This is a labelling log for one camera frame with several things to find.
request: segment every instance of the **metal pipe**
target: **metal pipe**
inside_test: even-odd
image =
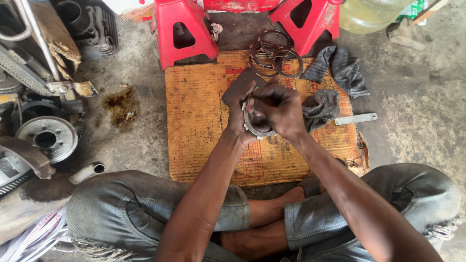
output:
[[[76,186],[77,184],[84,181],[88,176],[92,174],[102,174],[103,172],[105,172],[105,165],[100,162],[94,162],[85,166],[76,174],[70,176],[68,181]]]
[[[37,21],[35,19],[34,13],[31,9],[31,5],[29,4],[28,0],[18,0],[22,3],[24,7],[24,11],[26,12],[26,17],[29,19],[29,22],[31,23],[32,29],[37,37],[37,41],[39,42],[39,46],[42,49],[42,52],[44,53],[45,59],[47,60],[48,67],[50,67],[50,71],[52,71],[52,75],[54,76],[54,79],[56,81],[60,81],[60,74],[58,73],[58,68],[55,65],[55,61],[50,53],[50,50],[48,49],[48,44],[44,39],[44,36],[42,35],[41,29],[39,28],[39,25],[37,24]]]
[[[24,26],[26,27],[26,29],[24,29],[24,31],[22,33],[17,34],[17,35],[12,35],[12,36],[8,36],[8,35],[4,35],[4,34],[0,33],[0,39],[2,39],[2,40],[21,41],[21,40],[24,40],[24,39],[30,37],[31,34],[32,34],[32,27],[31,27],[31,24],[29,23],[29,19],[26,16],[26,13],[24,12],[23,4],[21,4],[21,2],[19,2],[19,0],[14,0],[14,3],[16,4],[16,6],[18,8],[18,11],[20,12],[20,16],[23,19]]]

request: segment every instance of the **rag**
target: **rag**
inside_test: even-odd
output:
[[[369,90],[364,86],[363,75],[356,64],[359,58],[348,58],[348,52],[340,46],[322,49],[301,78],[321,83],[329,69],[330,60],[333,60],[333,79],[351,98],[369,95]]]
[[[340,114],[340,93],[332,89],[318,89],[302,103],[304,125],[308,133],[327,124]]]

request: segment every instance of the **jeans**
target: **jeans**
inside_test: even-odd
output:
[[[384,165],[362,178],[439,249],[458,223],[460,193],[442,172],[420,164]],[[158,240],[189,184],[140,171],[95,176],[69,202],[69,234],[93,261],[153,261]],[[214,231],[249,228],[245,194],[230,185]],[[285,204],[291,261],[375,261],[354,236],[328,193]],[[204,262],[244,262],[209,242]]]

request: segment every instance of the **red stand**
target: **red stand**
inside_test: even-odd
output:
[[[193,0],[155,0],[154,17],[156,19],[152,19],[152,31],[157,34],[161,70],[173,66],[177,60],[195,55],[205,54],[209,60],[217,58],[219,50],[203,20],[204,17],[209,19],[209,15]],[[186,25],[196,40],[194,45],[175,48],[173,25],[177,22]]]
[[[341,0],[312,0],[312,7],[302,28],[290,18],[290,12],[303,0],[286,0],[271,15],[272,23],[280,22],[295,42],[295,51],[303,56],[311,50],[319,36],[328,30],[334,41],[340,34]]]

